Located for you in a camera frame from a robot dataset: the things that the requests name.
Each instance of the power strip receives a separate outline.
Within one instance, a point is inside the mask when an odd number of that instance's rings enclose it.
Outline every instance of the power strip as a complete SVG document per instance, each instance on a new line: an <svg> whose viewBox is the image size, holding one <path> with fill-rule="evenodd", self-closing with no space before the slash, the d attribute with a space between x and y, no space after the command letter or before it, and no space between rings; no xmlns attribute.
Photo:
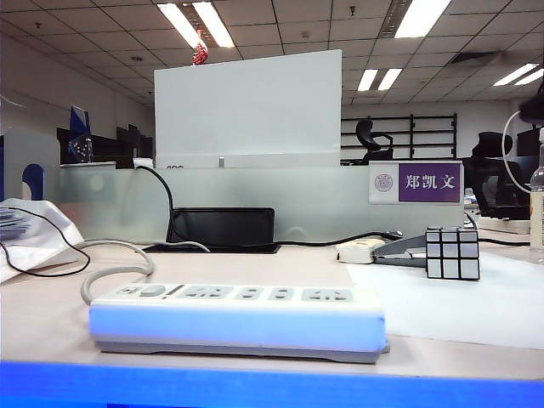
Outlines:
<svg viewBox="0 0 544 408"><path fill-rule="evenodd" d="M374 363L387 345L377 295L353 288L135 283L93 300L89 332L118 353Z"/></svg>

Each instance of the white paper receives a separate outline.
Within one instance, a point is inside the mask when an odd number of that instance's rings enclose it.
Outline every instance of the white paper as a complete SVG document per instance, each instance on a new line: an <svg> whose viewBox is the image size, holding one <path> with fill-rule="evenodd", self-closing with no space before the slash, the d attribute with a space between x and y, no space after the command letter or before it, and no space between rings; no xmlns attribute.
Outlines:
<svg viewBox="0 0 544 408"><path fill-rule="evenodd" d="M544 266L481 252L480 281L376 264L348 271L380 295L388 334L544 349Z"/></svg>

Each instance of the power outlet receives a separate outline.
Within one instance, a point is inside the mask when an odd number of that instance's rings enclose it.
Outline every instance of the power outlet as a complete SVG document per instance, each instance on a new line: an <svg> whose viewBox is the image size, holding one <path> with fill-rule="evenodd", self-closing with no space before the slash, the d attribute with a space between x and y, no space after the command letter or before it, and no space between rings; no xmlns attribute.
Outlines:
<svg viewBox="0 0 544 408"><path fill-rule="evenodd" d="M221 299L232 291L232 286L189 286L178 298Z"/></svg>
<svg viewBox="0 0 544 408"><path fill-rule="evenodd" d="M347 289L305 289L303 300L313 302L351 302L353 297Z"/></svg>
<svg viewBox="0 0 544 408"><path fill-rule="evenodd" d="M269 300L291 300L294 292L292 287L275 287L270 293Z"/></svg>
<svg viewBox="0 0 544 408"><path fill-rule="evenodd" d="M257 286L242 287L241 290L236 295L236 299L255 300L255 299L258 299L262 291L263 291L262 287L257 287Z"/></svg>

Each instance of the white wall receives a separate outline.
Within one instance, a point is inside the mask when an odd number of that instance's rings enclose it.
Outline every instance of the white wall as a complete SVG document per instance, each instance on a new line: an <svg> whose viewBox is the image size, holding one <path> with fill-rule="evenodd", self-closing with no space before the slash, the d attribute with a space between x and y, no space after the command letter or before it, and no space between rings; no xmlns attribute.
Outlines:
<svg viewBox="0 0 544 408"><path fill-rule="evenodd" d="M32 48L2 36L2 95L23 105L2 101L0 130L23 128L55 138L68 128L70 107L89 112L93 134L116 137L116 127L131 123L146 136L155 134L153 110L64 66Z"/></svg>
<svg viewBox="0 0 544 408"><path fill-rule="evenodd" d="M414 115L452 115L457 114L457 156L471 155L478 143L478 133L483 131L501 132L510 115L516 110L510 101L437 102L397 105L350 105L342 107L342 118L365 116L406 116ZM515 140L518 129L525 130L523 124L512 128L510 134Z"/></svg>

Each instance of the black cable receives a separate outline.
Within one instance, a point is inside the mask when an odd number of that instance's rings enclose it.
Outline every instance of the black cable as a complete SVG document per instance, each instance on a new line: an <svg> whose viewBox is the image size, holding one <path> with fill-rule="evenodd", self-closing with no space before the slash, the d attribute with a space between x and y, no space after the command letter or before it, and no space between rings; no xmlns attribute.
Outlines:
<svg viewBox="0 0 544 408"><path fill-rule="evenodd" d="M500 241L500 240L494 240L492 238L478 238L478 242L491 242L492 244L498 244L498 245L506 245L509 247L528 247L530 245L530 242L509 242L509 241Z"/></svg>
<svg viewBox="0 0 544 408"><path fill-rule="evenodd" d="M3 249L3 251L6 253L6 262L8 263L9 267L11 267L12 269L15 269L16 271L18 272L21 272L23 274L27 274L27 275L32 275L32 276L38 276L40 278L58 278L58 277L61 277L61 276L69 276L69 275L74 275L74 274L77 274L81 271L83 271L85 268L88 267L88 265L91 263L91 258L84 252L82 251L81 249L78 249L76 248L75 246L73 246L65 237L64 233L62 232L62 230L60 230L59 227L57 227L53 221L51 221L50 219L48 219L47 217L44 217L43 215L40 215L40 214L36 214L32 211L28 211L28 210L23 210L22 208L18 208L18 207L4 207L4 208L7 208L9 210L17 210L17 211L22 211L23 213L28 213L30 215L33 215L35 217L39 217L39 218L42 218L42 219L45 219L48 223L50 223L51 225L53 225L53 227L59 231L59 234L60 236L62 237L62 239L64 240L64 242L66 243L66 245L68 245L68 247L78 251L79 253L81 253L86 259L87 259L87 262L78 270L74 270L72 272L64 272L62 274L52 274L52 275L45 275L45 274L38 274L36 272L31 272L29 270L24 270L24 269L21 269L21 268L17 268L16 266L14 266L12 263L11 263L11 259L9 258L9 252L8 252L8 248L6 248L6 246L3 244L3 242L0 241L0 247Z"/></svg>
<svg viewBox="0 0 544 408"><path fill-rule="evenodd" d="M466 212L466 211L465 211L465 215L467 216L468 220L470 221L470 224L473 225L473 228L474 228L475 230L477 230L477 229L478 229L478 226L476 225L476 221L474 221L474 218L473 218L468 212Z"/></svg>
<svg viewBox="0 0 544 408"><path fill-rule="evenodd" d="M166 190L167 192L167 195L168 195L168 205L169 205L169 213L170 213L170 224L172 225L172 230L173 232L182 240L184 241L189 241L190 239L187 238L186 236L183 236L182 234L180 234L177 230L176 230L176 224L174 222L174 216L173 216L173 198L172 198L172 191L170 190L170 187L168 186L167 182L164 180L164 178L161 177L161 175L156 172L155 170L153 170L152 168L150 167L146 167L146 166L137 166L136 168L142 168L146 171L148 171L149 173L153 174L155 177L157 177L159 179L159 181L161 182L162 186L164 187L164 190ZM202 242L203 245L206 245L208 247L225 247L225 248L255 248L255 247L266 247L266 246L270 246L270 245L298 245L298 246L301 246L301 247L328 247L330 245L338 245L338 244L343 244L344 242L348 242L348 241L352 241L352 240L357 240L359 238L365 238L367 236L371 236L371 235L378 235L378 236L381 236L382 238L385 238L387 240L391 240L391 241L395 241L395 240L398 240L400 239L401 237L398 236L398 235L395 235L395 234L389 234L387 232L377 232L377 231L374 231L374 232L365 232L363 234L358 234L358 235L354 235L354 236L350 236L348 238L342 238L341 240L337 240L337 241L328 241L328 242L300 242L300 241L276 241L276 242L270 242L268 244L258 244L258 245L236 245L236 246L231 246L231 245L225 245L225 244L213 244L213 243L210 243L210 242Z"/></svg>

